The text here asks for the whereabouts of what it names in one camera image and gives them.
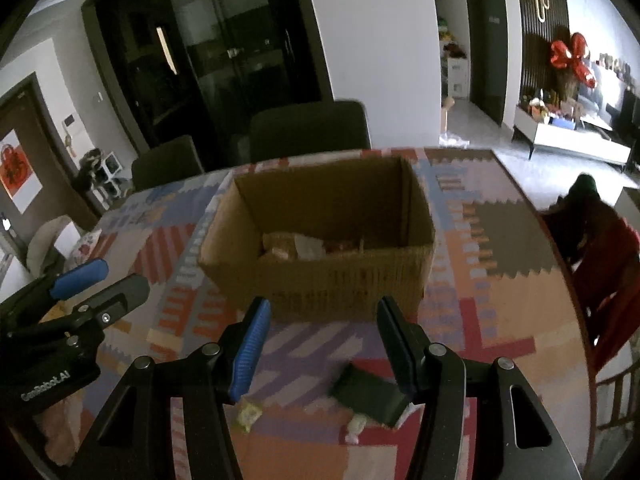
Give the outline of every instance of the black object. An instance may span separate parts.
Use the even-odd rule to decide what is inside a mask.
[[[68,316],[38,323],[62,299],[56,293],[56,282],[65,283],[62,278],[44,276],[0,305],[0,410],[9,416],[42,412],[95,380],[103,330],[144,303],[149,293],[146,278],[132,274]],[[79,290],[66,286],[63,296],[95,281],[82,283]]]
[[[161,364],[138,357],[82,442],[70,478],[175,478],[169,402],[182,397],[191,478],[241,479],[222,404],[248,391],[270,318],[269,302],[256,298],[218,343]]]
[[[398,386],[414,404],[426,404],[408,480],[456,478],[465,397],[478,398],[474,479],[580,479],[551,418],[509,358],[479,363],[432,344],[389,297],[378,303],[378,330]]]
[[[360,370],[353,363],[344,367],[329,395],[354,413],[367,415],[388,428],[396,426],[409,405],[409,399],[396,384]]]
[[[204,174],[191,136],[183,135],[140,155],[131,165],[136,191]]]
[[[318,101],[264,110],[252,117],[251,161],[371,147],[359,101]]]

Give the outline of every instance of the brown door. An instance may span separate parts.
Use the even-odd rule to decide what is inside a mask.
[[[0,186],[0,211],[11,221],[17,235],[26,244],[44,222],[58,216],[68,215],[86,230],[92,229],[97,222],[97,217],[84,199],[72,189],[52,151],[32,92],[31,87],[27,86],[0,106],[0,180],[3,181]],[[6,173],[2,171],[1,163],[8,161],[11,156],[14,157],[12,160],[17,161],[14,171],[18,173],[16,182],[21,180],[20,172],[25,171],[24,159],[18,160],[15,158],[17,152],[6,150],[6,139],[12,138],[12,132],[15,132],[28,164],[42,184],[23,213],[10,197],[4,182],[6,178],[2,177]]]

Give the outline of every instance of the white cabinet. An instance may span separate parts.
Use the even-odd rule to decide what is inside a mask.
[[[469,62],[447,58],[447,91],[450,97],[469,97]]]

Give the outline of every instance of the dining table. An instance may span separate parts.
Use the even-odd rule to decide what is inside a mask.
[[[321,153],[214,171],[135,193],[100,219],[92,258],[107,278],[81,302],[133,272],[146,276],[148,300],[105,330],[101,374],[67,399],[76,446],[133,360],[183,358],[241,319],[198,266],[200,246],[220,198],[243,173],[344,158],[402,156],[427,197],[435,249],[418,323],[432,342],[463,358],[514,360],[578,466],[593,447],[594,373],[570,274],[543,221],[491,150],[402,148]],[[328,395],[347,363],[393,380],[375,322],[272,320],[246,400],[262,415],[247,432],[238,406],[225,414],[246,480],[401,480],[422,409],[395,429],[368,424],[345,441],[353,412]],[[180,399],[171,401],[176,478],[189,480]],[[458,478],[471,478],[476,400],[467,399]]]

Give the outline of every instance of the cushion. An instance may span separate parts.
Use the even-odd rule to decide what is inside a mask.
[[[95,231],[91,231],[83,235],[82,238],[78,240],[78,243],[66,259],[64,272],[69,272],[89,260],[91,253],[94,252],[94,249],[98,244],[101,233],[102,229],[96,229]]]
[[[49,250],[53,249],[58,234],[71,223],[68,216],[59,216],[41,225],[29,242],[27,250],[27,268],[34,278],[42,274],[43,263]]]

